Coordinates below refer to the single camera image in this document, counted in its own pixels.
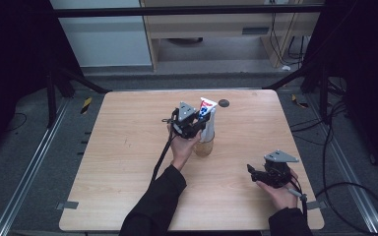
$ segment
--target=gray floor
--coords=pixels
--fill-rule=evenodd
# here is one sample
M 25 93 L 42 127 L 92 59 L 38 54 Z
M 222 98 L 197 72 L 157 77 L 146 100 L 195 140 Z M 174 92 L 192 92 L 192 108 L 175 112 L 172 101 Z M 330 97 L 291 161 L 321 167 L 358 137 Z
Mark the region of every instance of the gray floor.
M 270 85 L 283 78 L 289 72 L 282 68 L 273 68 L 267 59 L 260 39 L 247 38 L 204 38 L 201 43 L 163 40 L 159 55 L 159 64 L 155 72 L 130 72 L 122 75 L 91 76 L 89 79 L 107 89 L 257 89 Z M 283 111 L 292 130 L 306 127 L 317 118 L 312 107 L 304 108 L 292 102 L 294 93 L 305 102 L 312 104 L 318 92 L 303 95 L 298 89 L 301 79 L 295 80 L 278 90 Z M 62 211 L 58 203 L 67 200 L 82 153 L 89 139 L 95 118 L 103 100 L 103 94 L 97 94 L 88 88 L 74 83 L 77 90 L 73 98 L 61 98 L 58 104 L 67 102 L 67 108 L 60 128 L 55 133 L 51 146 L 33 177 L 30 189 L 25 195 L 20 208 L 16 208 L 10 234 L 13 235 L 62 235 L 58 227 Z M 80 114 L 84 100 L 92 97 L 87 114 Z M 329 101 L 335 104 L 340 99 L 331 95 Z M 9 125 L 9 130 L 0 141 L 0 217 L 13 197 L 18 184 L 28 169 L 39 142 L 46 132 L 47 110 L 45 90 L 39 90 L 18 102 L 17 112 Z M 301 126 L 293 126 L 305 121 Z M 359 183 L 378 195 L 378 166 L 370 164 L 369 153 L 361 141 L 347 112 L 338 114 L 333 119 L 335 139 L 330 142 L 327 156 L 323 161 L 323 146 L 326 135 L 325 126 L 316 126 L 304 132 L 294 132 L 296 145 L 303 159 L 303 164 L 311 180 L 314 192 L 323 188 L 322 168 L 326 166 L 327 183 L 338 183 L 347 179 L 344 164 L 338 158 L 346 157 L 351 174 Z M 329 191 L 335 208 L 353 224 L 367 230 L 370 219 L 364 217 L 358 203 L 359 197 L 353 188 L 339 187 Z M 343 223 L 328 207 L 322 210 L 325 227 L 315 235 L 363 235 Z M 230 235 L 247 235 L 238 232 Z

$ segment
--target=aluminum rail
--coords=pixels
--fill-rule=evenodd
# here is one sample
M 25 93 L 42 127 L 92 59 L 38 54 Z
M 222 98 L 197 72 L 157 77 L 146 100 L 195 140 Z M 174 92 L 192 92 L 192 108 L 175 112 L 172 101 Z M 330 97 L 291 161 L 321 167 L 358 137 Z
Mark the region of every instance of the aluminum rail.
M 318 107 L 317 101 L 309 94 L 306 94 L 306 98 L 308 101 L 310 101 L 310 105 L 315 115 L 321 118 L 316 108 Z M 321 124 L 321 128 L 324 134 L 328 136 L 328 127 L 325 124 Z M 332 141 L 329 143 L 329 146 L 331 147 L 334 160 L 338 164 L 343 178 L 348 182 L 361 185 L 360 180 L 353 171 L 351 165 L 348 163 L 347 157 L 343 153 L 342 148 L 335 137 L 333 137 Z M 348 188 L 361 216 L 363 217 L 364 222 L 366 223 L 367 228 L 372 233 L 378 233 L 378 212 L 374 204 L 371 202 L 369 195 L 362 189 L 356 189 L 353 186 Z
M 36 173 L 38 172 L 39 166 L 45 158 L 45 155 L 50 147 L 50 144 L 57 133 L 57 130 L 63 120 L 63 117 L 66 113 L 67 106 L 69 105 L 70 99 L 63 98 L 62 104 L 58 110 L 58 117 L 54 125 L 47 129 L 45 132 L 38 148 L 35 151 L 34 156 L 31 159 L 30 165 L 28 166 L 20 184 L 17 187 L 12 199 L 7 204 L 5 211 L 0 217 L 0 236 L 5 236 L 8 234 L 12 223 L 14 222 L 15 217 L 17 216 L 18 211 L 21 208 L 21 205 L 24 202 L 24 199 L 29 192 L 30 186 L 34 180 Z

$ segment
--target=black cable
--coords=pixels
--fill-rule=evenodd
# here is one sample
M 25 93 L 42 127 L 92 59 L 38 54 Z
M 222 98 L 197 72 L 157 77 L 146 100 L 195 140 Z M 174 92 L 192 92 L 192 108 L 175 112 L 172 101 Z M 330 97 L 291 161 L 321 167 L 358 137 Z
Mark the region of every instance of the black cable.
M 271 0 L 270 3 L 272 5 L 276 4 L 275 0 Z M 271 30 L 270 30 L 269 41 L 270 41 L 270 44 L 272 46 L 273 51 L 275 52 L 276 56 L 278 57 L 279 62 L 282 65 L 291 66 L 291 65 L 298 64 L 299 62 L 288 62 L 288 61 L 284 60 L 284 56 L 282 54 L 281 46 L 279 45 L 278 37 L 276 36 L 276 32 L 275 32 L 275 21 L 276 21 L 276 13 L 272 13 L 272 24 L 271 24 L 272 27 L 271 27 Z M 277 49 L 273 45 L 273 41 L 272 41 L 273 35 L 275 36 L 275 41 L 276 41 L 276 45 L 278 46 L 279 52 L 277 51 Z
M 15 114 L 16 114 L 16 115 L 22 115 L 22 116 L 24 116 L 24 121 L 21 123 L 21 125 L 18 125 L 18 126 L 15 127 L 15 128 L 12 128 L 12 129 L 6 130 L 5 132 L 15 131 L 15 130 L 19 129 L 20 127 L 22 127 L 24 124 L 26 124 L 26 122 L 27 122 L 27 115 L 26 115 L 26 114 L 24 114 L 24 113 L 20 113 L 20 112 L 17 112 L 17 113 L 15 113 Z
M 332 211 L 334 212 L 334 214 L 339 218 L 341 219 L 344 223 L 346 223 L 348 226 L 352 227 L 353 229 L 355 229 L 356 231 L 360 232 L 360 233 L 363 233 L 363 234 L 367 234 L 367 235 L 378 235 L 378 232 L 377 233 L 373 233 L 373 232 L 370 232 L 370 231 L 367 231 L 367 230 L 364 230 L 364 229 L 361 229 L 357 226 L 355 226 L 354 224 L 352 224 L 351 222 L 349 222 L 348 220 L 346 220 L 344 217 L 342 217 L 340 215 L 340 213 L 335 209 L 333 203 L 331 202 L 331 199 L 330 199 L 330 196 L 328 194 L 328 190 L 331 189 L 331 188 L 334 188 L 334 187 L 337 187 L 337 186 L 340 186 L 340 185 L 352 185 L 352 186 L 355 186 L 355 187 L 359 187 L 359 188 L 362 188 L 364 190 L 367 191 L 367 193 L 369 193 L 377 202 L 378 202 L 378 197 L 372 192 L 370 191 L 369 189 L 367 189 L 366 187 L 363 187 L 361 185 L 358 185 L 358 184 L 355 184 L 355 183 L 350 183 L 350 182 L 340 182 L 340 183 L 337 183 L 337 184 L 332 184 L 330 186 L 327 186 L 327 179 L 326 179 L 326 152 L 327 152 L 327 146 L 328 146 L 328 142 L 329 142 L 329 137 L 330 137 L 330 134 L 333 133 L 333 122 L 332 122 L 332 118 L 333 118 L 333 114 L 335 112 L 335 110 L 338 109 L 338 107 L 334 106 L 333 109 L 331 110 L 331 114 L 329 116 L 330 118 L 330 122 L 329 122 L 329 130 L 328 130 L 328 135 L 327 135 L 327 139 L 324 143 L 324 147 L 323 147 L 323 159 L 322 159 L 322 164 L 323 164 L 323 169 L 322 169 L 322 175 L 323 175 L 323 189 L 316 195 L 316 197 L 318 197 L 319 195 L 321 195 L 322 193 L 325 194 L 326 196 L 326 199 L 327 199 L 327 203 L 328 205 L 331 207 Z
M 342 89 L 342 87 L 341 87 L 341 94 L 342 95 L 346 94 L 346 92 Z M 343 110 L 340 110 L 340 111 L 337 111 L 337 112 L 333 112 L 333 116 L 332 117 L 336 117 L 338 114 L 342 113 L 343 111 L 346 111 L 346 110 L 343 109 Z M 299 122 L 299 123 L 294 124 L 294 125 L 290 125 L 289 127 L 293 128 L 295 126 L 300 126 L 300 125 L 303 125 L 303 124 L 306 124 L 306 123 L 309 123 L 309 122 L 312 122 L 312 121 L 319 121 L 318 124 L 320 124 L 322 122 L 322 120 L 320 118 L 314 118 L 314 119 L 311 119 L 311 120 Z
M 172 137 L 172 134 L 173 134 L 172 129 L 173 129 L 173 128 L 170 127 L 170 131 L 169 131 L 169 133 L 168 133 L 168 140 L 167 140 L 167 143 L 165 144 L 164 149 L 163 149 L 163 151 L 161 152 L 160 158 L 159 158 L 158 161 L 157 161 L 157 164 L 156 164 L 155 169 L 154 169 L 154 171 L 153 171 L 153 176 L 152 176 L 152 180 L 151 180 L 151 182 L 150 182 L 150 185 L 152 185 L 153 182 L 155 182 L 156 177 L 158 176 L 158 170 L 160 169 L 161 164 L 162 164 L 162 162 L 163 162 L 163 160 L 164 160 L 164 157 L 165 157 L 165 155 L 167 154 L 168 149 L 170 148 L 171 142 L 173 141 L 174 138 L 176 138 L 176 136 Z
M 340 110 L 340 111 L 334 112 L 334 113 L 332 114 L 332 117 L 331 117 L 331 118 L 336 117 L 338 114 L 342 113 L 343 111 L 346 111 L 346 110 L 343 109 L 343 110 Z M 314 123 L 314 124 L 312 124 L 312 125 L 310 125 L 310 126 L 308 126 L 308 127 L 305 127 L 305 128 L 301 128 L 301 129 L 297 129 L 297 130 L 290 130 L 290 131 L 291 131 L 291 132 L 301 132 L 301 131 L 306 131 L 306 130 L 309 130 L 309 129 L 311 129 L 311 128 L 313 128 L 313 127 L 315 127 L 315 126 L 317 126 L 317 125 L 319 125 L 319 124 L 321 124 L 321 123 L 324 122 L 323 120 L 321 120 L 321 119 L 319 119 L 319 118 L 315 118 L 315 119 L 312 119 L 312 120 L 308 120 L 308 121 L 304 121 L 304 122 L 300 122 L 300 123 L 297 123 L 297 124 L 291 125 L 291 126 L 289 126 L 289 127 L 292 128 L 292 127 L 299 126 L 299 125 L 303 125 L 303 124 L 306 124 L 306 123 L 309 123 L 309 122 L 312 122 L 312 121 L 318 121 L 318 122 L 317 122 L 317 123 Z
M 302 203 L 302 214 L 305 220 L 308 221 L 308 205 L 306 204 L 308 200 L 306 198 L 306 195 L 302 193 L 302 187 L 300 186 L 300 183 L 297 180 L 297 178 L 294 177 L 293 175 L 292 175 L 292 178 L 296 181 L 296 183 L 290 180 L 290 184 L 292 184 L 293 187 L 296 189 L 296 191 L 301 195 L 299 199 Z
M 295 138 L 298 138 L 298 139 L 301 139 L 301 140 L 303 140 L 303 141 L 305 141 L 305 142 L 308 142 L 308 143 L 310 143 L 310 144 L 313 144 L 313 145 L 317 145 L 317 146 L 323 146 L 324 144 L 318 144 L 318 143 L 315 143 L 315 142 L 313 142 L 313 141 L 310 141 L 310 140 L 307 140 L 307 139 L 305 139 L 305 138 L 302 138 L 302 137 L 300 137 L 300 136 L 296 136 L 296 135 L 293 135 Z
M 300 65 L 303 63 L 303 55 L 304 55 L 304 53 L 303 53 L 303 45 L 304 45 L 304 39 L 305 39 L 305 36 L 303 36 L 302 39 L 301 39 L 299 53 L 291 53 L 291 52 L 290 52 L 290 49 L 291 49 L 291 47 L 292 47 L 292 45 L 293 45 L 293 42 L 294 42 L 294 40 L 295 40 L 295 37 L 294 37 L 294 36 L 292 37 L 292 40 L 290 41 L 290 44 L 289 44 L 289 48 L 288 48 L 288 50 L 287 50 L 287 55 L 288 55 L 291 59 L 296 59 L 296 60 L 298 60 L 298 61 L 297 61 L 297 67 L 298 67 L 297 69 L 299 69 L 299 68 L 300 68 Z

